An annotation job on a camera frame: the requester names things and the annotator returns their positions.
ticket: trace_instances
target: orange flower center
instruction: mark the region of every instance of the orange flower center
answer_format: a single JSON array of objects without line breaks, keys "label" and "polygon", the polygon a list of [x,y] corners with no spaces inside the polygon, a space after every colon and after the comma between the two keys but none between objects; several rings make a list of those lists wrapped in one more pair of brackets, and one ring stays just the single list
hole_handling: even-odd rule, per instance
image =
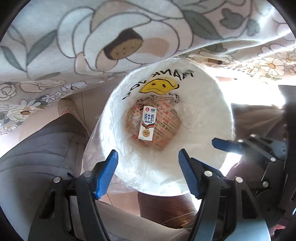
[{"label": "orange flower center", "polygon": [[276,66],[274,64],[269,64],[268,66],[271,67],[272,69],[276,68]]}]

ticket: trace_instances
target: ridged blue pad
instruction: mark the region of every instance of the ridged blue pad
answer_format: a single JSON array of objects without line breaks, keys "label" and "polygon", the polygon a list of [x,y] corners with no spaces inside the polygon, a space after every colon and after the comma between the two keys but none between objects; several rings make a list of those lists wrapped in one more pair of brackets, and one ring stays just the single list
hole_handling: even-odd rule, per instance
[{"label": "ridged blue pad", "polygon": [[193,194],[196,198],[199,196],[199,189],[198,189],[198,179],[195,176],[183,150],[179,151],[179,165],[185,177],[186,183],[190,190],[190,193]]},{"label": "ridged blue pad", "polygon": [[218,150],[242,154],[242,146],[240,144],[233,143],[231,141],[226,141],[219,138],[214,138],[212,140],[212,146]]},{"label": "ridged blue pad", "polygon": [[107,164],[105,165],[103,171],[101,172],[97,180],[97,186],[95,191],[97,199],[100,199],[103,195],[107,193],[107,189],[109,187],[112,176],[118,164],[117,151],[112,150],[110,154],[111,156],[108,156],[108,159],[106,160]]}]

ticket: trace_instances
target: white plastic bag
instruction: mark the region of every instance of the white plastic bag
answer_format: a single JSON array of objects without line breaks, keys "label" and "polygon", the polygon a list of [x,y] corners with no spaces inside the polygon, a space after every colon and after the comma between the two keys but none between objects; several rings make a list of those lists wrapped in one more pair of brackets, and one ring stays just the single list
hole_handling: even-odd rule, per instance
[{"label": "white plastic bag", "polygon": [[[161,89],[162,82],[156,79],[169,79],[171,85]],[[127,112],[135,103],[166,97],[175,102],[182,125],[164,150],[144,148],[126,130]],[[226,152],[212,147],[214,137],[233,139],[229,104],[215,79],[188,59],[172,58],[133,71],[120,82],[87,144],[83,167],[92,170],[115,149],[119,154],[115,175],[127,189],[111,183],[108,191],[182,195],[189,190],[178,164],[179,150],[185,148],[189,156],[219,169]]]}]

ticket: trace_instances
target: floor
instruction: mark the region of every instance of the floor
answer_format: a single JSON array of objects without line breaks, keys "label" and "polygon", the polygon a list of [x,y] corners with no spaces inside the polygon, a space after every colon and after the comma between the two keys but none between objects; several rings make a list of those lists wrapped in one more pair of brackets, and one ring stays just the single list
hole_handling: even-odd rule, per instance
[{"label": "floor", "polygon": [[[274,90],[271,90],[271,88],[267,87],[265,84],[262,85],[256,83],[250,85],[250,81],[252,81],[251,79],[236,82],[236,79],[229,78],[227,73],[223,73],[222,75],[217,73],[216,76],[224,76],[219,78],[219,83],[222,91],[228,96],[230,102],[265,105],[275,104],[278,106],[283,104],[280,96],[277,95],[278,98],[275,98]],[[120,78],[113,79],[99,84],[99,88],[88,88],[68,97],[75,103],[81,120],[85,123],[90,132],[95,128],[109,95],[120,81]],[[45,110],[32,113],[15,131],[0,136],[0,157],[26,137],[40,130],[52,120],[58,118],[58,116],[57,106],[52,106]],[[233,154],[227,156],[221,171],[227,173],[232,165],[237,163],[238,160],[239,157],[233,156]],[[140,215],[137,192],[125,194],[108,193],[102,197],[102,201],[129,213]],[[193,201],[196,203],[196,206],[200,205],[199,201]]]}]

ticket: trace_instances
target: person's foot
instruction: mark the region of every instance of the person's foot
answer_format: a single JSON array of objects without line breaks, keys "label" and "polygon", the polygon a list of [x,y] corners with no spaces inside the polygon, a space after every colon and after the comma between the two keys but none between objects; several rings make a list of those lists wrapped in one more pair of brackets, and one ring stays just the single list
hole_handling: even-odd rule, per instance
[{"label": "person's foot", "polygon": [[90,136],[89,130],[86,128],[85,124],[80,119],[77,113],[77,108],[72,100],[67,98],[60,99],[57,105],[57,109],[59,111],[59,116],[62,116],[66,113],[72,114],[84,126],[84,128],[87,131],[87,134]]}]

